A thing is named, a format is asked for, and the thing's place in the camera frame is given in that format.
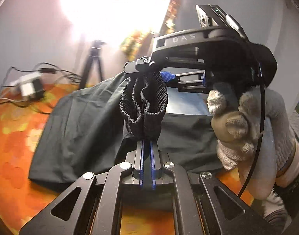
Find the metal screw head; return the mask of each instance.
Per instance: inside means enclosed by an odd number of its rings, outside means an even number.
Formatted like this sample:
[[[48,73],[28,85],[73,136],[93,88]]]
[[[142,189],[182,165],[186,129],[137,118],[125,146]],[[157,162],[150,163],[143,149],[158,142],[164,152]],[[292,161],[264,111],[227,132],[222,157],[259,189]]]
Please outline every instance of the metal screw head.
[[[171,168],[174,167],[174,163],[172,163],[172,162],[166,162],[165,163],[165,167],[168,168],[168,169],[171,169]]]
[[[130,168],[131,166],[132,166],[132,164],[129,163],[129,162],[123,162],[123,163],[120,163],[120,168],[121,168],[121,169],[128,169],[128,168]]]
[[[92,172],[86,172],[83,174],[83,178],[87,180],[92,179],[93,177],[94,177],[94,173]]]
[[[202,173],[202,177],[203,177],[204,179],[211,179],[212,175],[211,175],[211,173],[210,173],[209,171],[204,171],[204,172]]]

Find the power adapter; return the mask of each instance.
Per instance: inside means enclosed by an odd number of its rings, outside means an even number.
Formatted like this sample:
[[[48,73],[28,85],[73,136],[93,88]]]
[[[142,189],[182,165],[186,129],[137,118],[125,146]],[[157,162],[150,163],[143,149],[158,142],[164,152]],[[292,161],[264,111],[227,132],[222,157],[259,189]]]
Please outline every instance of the power adapter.
[[[41,73],[33,72],[19,78],[20,92],[24,100],[39,100],[44,97]]]
[[[55,68],[41,68],[42,74],[55,74],[56,69]]]

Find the orange patterned rug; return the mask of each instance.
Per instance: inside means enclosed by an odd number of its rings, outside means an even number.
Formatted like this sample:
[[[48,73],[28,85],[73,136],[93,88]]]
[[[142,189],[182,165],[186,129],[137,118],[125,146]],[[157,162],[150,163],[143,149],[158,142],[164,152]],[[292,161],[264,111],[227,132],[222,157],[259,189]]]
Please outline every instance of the orange patterned rug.
[[[47,86],[42,101],[26,108],[11,103],[0,105],[0,218],[14,234],[58,196],[57,193],[28,180],[32,156],[42,134],[48,115],[48,104],[75,90],[73,85]],[[241,188],[237,170],[219,175],[232,191]],[[252,196],[245,192],[242,199],[251,204]],[[121,234],[174,234],[173,215],[170,212],[124,208]]]

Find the black garment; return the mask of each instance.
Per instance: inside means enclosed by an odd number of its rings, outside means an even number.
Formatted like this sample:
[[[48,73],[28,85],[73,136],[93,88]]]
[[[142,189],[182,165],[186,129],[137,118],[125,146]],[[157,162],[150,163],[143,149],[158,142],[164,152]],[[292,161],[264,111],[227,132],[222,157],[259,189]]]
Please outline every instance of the black garment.
[[[160,72],[131,78],[122,91],[120,111],[137,140],[157,140],[168,93]]]
[[[92,88],[61,98],[50,114],[29,171],[29,179],[62,191],[85,172],[108,171],[135,150],[119,102],[129,78],[120,73]],[[158,147],[193,172],[220,169],[217,138],[203,115],[165,114]]]

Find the white wall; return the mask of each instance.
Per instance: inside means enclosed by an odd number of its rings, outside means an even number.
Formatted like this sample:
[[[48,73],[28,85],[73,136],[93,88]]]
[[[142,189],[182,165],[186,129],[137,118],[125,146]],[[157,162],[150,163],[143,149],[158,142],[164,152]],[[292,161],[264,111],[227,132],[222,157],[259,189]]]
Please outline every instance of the white wall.
[[[288,113],[299,100],[299,14],[290,1],[283,13],[279,41],[274,52],[278,62],[270,88],[282,94]]]
[[[176,30],[198,28],[196,4],[217,4],[242,25],[250,41],[267,45],[278,62],[271,88],[279,91],[291,112],[299,99],[299,15],[285,0],[182,0]],[[83,65],[90,43],[80,59]],[[59,0],[5,0],[0,8],[0,83],[9,66],[30,69],[46,61],[72,70],[79,37],[62,13]],[[106,77],[122,71],[126,58],[118,47],[102,50]],[[98,82],[92,73],[91,83]],[[17,79],[13,73],[10,80]]]
[[[84,44],[80,65],[90,47],[90,42]],[[10,66],[28,70],[39,62],[49,62],[72,70],[78,46],[79,37],[74,36],[59,0],[5,0],[0,7],[0,84]],[[109,45],[103,48],[102,57],[107,77],[121,72],[126,62],[118,47]],[[20,75],[12,72],[8,83]],[[90,83],[97,83],[96,71],[91,75]]]
[[[178,31],[198,28],[195,4],[217,4],[244,28],[249,40],[266,45],[278,70],[270,88],[282,94],[291,113],[299,100],[299,14],[288,0],[183,0]]]

